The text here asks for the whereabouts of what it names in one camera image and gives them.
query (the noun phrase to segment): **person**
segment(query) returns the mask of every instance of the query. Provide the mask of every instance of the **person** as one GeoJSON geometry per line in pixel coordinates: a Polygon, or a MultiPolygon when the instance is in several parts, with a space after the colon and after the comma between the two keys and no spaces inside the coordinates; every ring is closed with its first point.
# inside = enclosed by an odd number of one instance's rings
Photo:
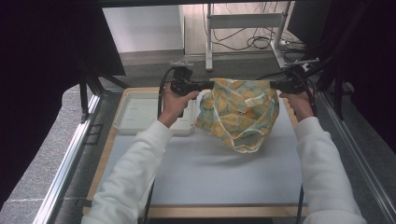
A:
{"type": "MultiPolygon", "coordinates": [[[[180,97],[164,89],[163,113],[158,120],[139,133],[128,151],[95,193],[89,214],[82,224],[137,223],[144,209],[150,187],[165,153],[176,121],[185,104],[198,92],[180,97]]],[[[365,224],[354,198],[344,166],[329,133],[314,117],[306,93],[281,93],[289,99],[299,124],[296,127],[298,154],[302,164],[303,185],[309,216],[304,224],[365,224]]]]}

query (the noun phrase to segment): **gray floor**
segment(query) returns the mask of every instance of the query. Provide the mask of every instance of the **gray floor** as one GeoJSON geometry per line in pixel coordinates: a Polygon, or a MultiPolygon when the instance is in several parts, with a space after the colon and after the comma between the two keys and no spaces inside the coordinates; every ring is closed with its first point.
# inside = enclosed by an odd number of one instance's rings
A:
{"type": "MultiPolygon", "coordinates": [[[[158,86],[159,80],[168,68],[168,62],[170,61],[186,60],[194,62],[193,71],[196,79],[209,77],[253,79],[278,71],[276,61],[271,53],[218,55],[215,57],[213,73],[205,72],[205,63],[202,57],[184,57],[177,51],[153,52],[153,54],[148,53],[146,55],[123,54],[121,58],[127,77],[120,77],[120,80],[134,87],[158,86]]],[[[104,79],[101,80],[105,88],[118,89],[116,85],[104,79]]],[[[61,194],[61,199],[56,205],[50,223],[79,223],[81,208],[119,100],[120,91],[107,91],[100,102],[99,106],[102,112],[94,119],[90,135],[85,141],[85,147],[78,154],[78,159],[61,194]]],[[[353,133],[377,178],[383,184],[390,198],[396,199],[395,154],[350,103],[348,96],[343,99],[343,111],[346,125],[353,133]]],[[[351,157],[342,135],[334,127],[334,123],[321,100],[318,100],[318,117],[323,128],[332,134],[332,139],[340,150],[363,216],[368,220],[368,223],[387,223],[376,199],[351,157]]],[[[79,121],[79,88],[76,86],[64,94],[63,108],[35,160],[5,203],[0,213],[0,223],[33,222],[79,121]]],[[[280,224],[293,223],[294,218],[245,219],[242,222],[280,224]]]]}

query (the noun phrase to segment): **wall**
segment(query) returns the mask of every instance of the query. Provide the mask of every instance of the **wall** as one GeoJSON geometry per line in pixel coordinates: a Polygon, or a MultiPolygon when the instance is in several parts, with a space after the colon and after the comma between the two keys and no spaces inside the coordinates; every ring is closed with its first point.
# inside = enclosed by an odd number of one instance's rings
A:
{"type": "Polygon", "coordinates": [[[179,6],[103,9],[118,52],[183,49],[179,6]]]}

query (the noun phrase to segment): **table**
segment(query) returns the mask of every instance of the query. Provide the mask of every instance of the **table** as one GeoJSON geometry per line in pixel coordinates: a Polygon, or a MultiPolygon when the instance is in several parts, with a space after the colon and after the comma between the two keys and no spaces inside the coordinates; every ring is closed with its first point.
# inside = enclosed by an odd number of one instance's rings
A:
{"type": "MultiPolygon", "coordinates": [[[[124,95],[131,92],[131,91],[156,91],[158,90],[157,88],[130,88],[124,91],[124,95]]],[[[281,113],[279,114],[278,119],[286,119],[283,120],[285,121],[284,123],[287,125],[289,124],[289,128],[291,128],[291,124],[296,125],[297,120],[295,119],[295,117],[292,114],[292,110],[287,106],[287,107],[282,107],[283,105],[281,105],[281,113]]],[[[273,135],[277,136],[278,132],[276,131],[278,127],[274,127],[273,129],[273,135]]],[[[202,134],[204,133],[204,131],[202,130],[195,130],[195,134],[202,134]]],[[[216,195],[209,195],[210,197],[208,198],[204,198],[201,201],[195,197],[194,195],[191,195],[191,192],[188,190],[181,190],[181,188],[183,188],[183,186],[180,186],[179,189],[177,188],[177,186],[174,186],[173,188],[170,188],[171,186],[169,186],[170,183],[169,181],[166,181],[166,177],[169,176],[167,174],[169,174],[169,171],[171,169],[174,169],[175,166],[171,166],[170,164],[175,164],[172,161],[183,161],[183,163],[187,163],[187,167],[190,167],[192,172],[194,174],[199,174],[199,175],[204,175],[207,174],[207,172],[212,169],[211,173],[214,174],[208,174],[207,177],[207,181],[216,181],[216,180],[210,180],[210,178],[221,178],[219,176],[218,170],[221,169],[221,167],[223,166],[219,166],[219,167],[215,167],[215,169],[213,169],[213,164],[209,164],[210,162],[212,162],[213,160],[216,159],[208,159],[205,160],[204,163],[206,163],[206,165],[203,165],[202,163],[198,162],[197,166],[194,165],[195,161],[194,159],[198,158],[201,156],[201,158],[203,157],[203,155],[201,154],[201,152],[197,152],[194,150],[183,150],[183,151],[177,151],[175,150],[175,148],[177,148],[177,145],[179,144],[183,144],[183,142],[190,142],[190,140],[188,140],[189,137],[180,137],[179,139],[172,139],[171,142],[169,143],[169,146],[167,148],[167,154],[165,155],[164,161],[163,161],[163,165],[162,168],[160,169],[159,173],[157,174],[156,177],[156,185],[154,188],[154,193],[153,193],[153,199],[151,201],[151,207],[149,209],[149,217],[295,217],[297,214],[297,202],[298,202],[298,193],[299,193],[299,187],[301,186],[301,177],[298,176],[295,179],[300,179],[300,181],[294,181],[293,180],[289,180],[291,182],[295,182],[295,186],[293,186],[292,188],[295,189],[295,193],[290,193],[290,192],[285,192],[285,194],[282,196],[279,196],[280,201],[283,200],[283,202],[281,203],[277,203],[276,200],[279,200],[277,195],[276,197],[271,197],[272,194],[272,190],[274,189],[274,186],[272,186],[269,188],[269,191],[263,190],[266,189],[265,186],[249,186],[248,184],[250,182],[248,181],[255,181],[254,178],[248,179],[246,180],[247,183],[245,185],[246,188],[250,188],[252,187],[250,190],[256,190],[255,193],[250,194],[249,192],[246,191],[241,191],[239,193],[240,197],[230,197],[228,202],[224,201],[224,197],[216,197],[216,195]],[[293,203],[290,202],[290,199],[288,197],[285,197],[287,195],[294,195],[292,196],[293,198],[295,198],[295,201],[293,203]],[[255,201],[258,197],[257,196],[264,196],[266,198],[270,198],[268,203],[264,204],[261,203],[261,200],[255,201]]],[[[107,137],[107,141],[106,141],[106,145],[105,145],[105,150],[102,154],[101,160],[99,162],[98,168],[96,170],[96,174],[95,177],[92,181],[92,186],[90,189],[90,192],[87,196],[87,200],[91,200],[93,198],[94,193],[96,192],[98,186],[100,186],[100,181],[102,179],[103,175],[106,175],[106,171],[108,170],[106,168],[107,163],[114,163],[115,160],[117,159],[117,157],[114,157],[114,154],[111,153],[111,150],[113,148],[116,149],[120,149],[119,145],[125,145],[125,139],[131,139],[131,136],[127,136],[125,138],[125,136],[122,135],[117,135],[117,129],[115,127],[112,127],[110,130],[110,133],[107,137]]],[[[214,142],[209,142],[208,144],[216,144],[216,140],[211,140],[214,142]]],[[[216,156],[220,156],[222,157],[221,162],[230,162],[229,160],[237,160],[237,158],[240,158],[240,156],[245,156],[244,159],[242,160],[238,160],[238,162],[250,162],[247,164],[242,164],[239,167],[229,167],[230,169],[238,169],[239,172],[245,172],[245,171],[249,171],[252,168],[254,168],[255,166],[260,166],[263,165],[263,160],[266,162],[276,162],[276,160],[281,160],[282,156],[288,156],[291,158],[294,158],[296,160],[298,160],[297,154],[295,152],[295,154],[290,155],[288,152],[292,152],[294,150],[294,148],[287,148],[286,150],[283,150],[283,152],[287,152],[287,154],[282,154],[282,150],[278,150],[278,151],[271,151],[268,150],[268,154],[265,154],[267,152],[263,152],[262,148],[259,150],[259,152],[256,152],[258,154],[250,154],[250,155],[243,155],[243,154],[238,154],[236,152],[230,152],[230,151],[217,151],[217,152],[211,152],[210,150],[204,150],[203,149],[203,153],[204,154],[210,154],[210,156],[212,157],[216,157],[216,156]]],[[[299,161],[295,161],[293,163],[295,166],[299,166],[299,161]]],[[[195,179],[194,182],[194,178],[191,178],[191,173],[189,172],[184,172],[185,174],[181,174],[179,176],[173,176],[172,178],[174,179],[175,182],[177,183],[181,183],[183,182],[183,179],[189,179],[186,182],[192,182],[193,185],[200,185],[199,181],[197,182],[195,179]]],[[[265,172],[255,172],[254,175],[265,175],[265,172]]],[[[268,178],[274,178],[274,174],[270,174],[268,175],[268,178]]],[[[228,179],[229,181],[227,181],[228,183],[219,183],[217,189],[221,189],[224,188],[223,185],[226,184],[230,184],[233,183],[233,181],[231,180],[231,178],[228,179]]],[[[201,195],[203,193],[205,193],[206,189],[203,189],[205,187],[204,183],[202,186],[195,186],[196,187],[196,195],[201,195]]],[[[83,209],[83,214],[87,214],[89,211],[89,207],[84,207],[83,209]]],[[[303,216],[307,215],[307,208],[304,207],[304,211],[303,211],[303,216]]]]}

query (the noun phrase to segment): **white surface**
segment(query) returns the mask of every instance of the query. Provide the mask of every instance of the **white surface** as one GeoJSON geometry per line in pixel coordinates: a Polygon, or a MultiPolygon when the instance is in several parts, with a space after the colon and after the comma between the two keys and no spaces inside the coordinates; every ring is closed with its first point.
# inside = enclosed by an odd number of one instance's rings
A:
{"type": "Polygon", "coordinates": [[[179,6],[104,8],[118,52],[183,49],[179,6]]]}
{"type": "MultiPolygon", "coordinates": [[[[183,117],[171,126],[176,135],[187,135],[194,130],[194,101],[189,101],[183,117]]],[[[114,127],[120,134],[136,134],[146,130],[157,118],[158,92],[131,91],[121,99],[121,107],[116,115],[114,127]]]]}
{"type": "MultiPolygon", "coordinates": [[[[131,136],[116,136],[103,178],[132,141],[131,136]]],[[[255,153],[235,152],[199,128],[188,137],[173,137],[155,180],[151,204],[297,203],[302,179],[296,146],[283,103],[272,134],[255,153]]]]}

